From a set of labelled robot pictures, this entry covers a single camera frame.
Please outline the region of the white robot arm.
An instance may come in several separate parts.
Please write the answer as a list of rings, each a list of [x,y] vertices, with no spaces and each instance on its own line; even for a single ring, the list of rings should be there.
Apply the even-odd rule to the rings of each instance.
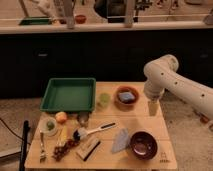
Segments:
[[[197,111],[213,119],[213,88],[177,74],[178,67],[177,58],[171,54],[148,62],[143,69],[147,78],[144,84],[146,97],[158,100],[167,89]]]

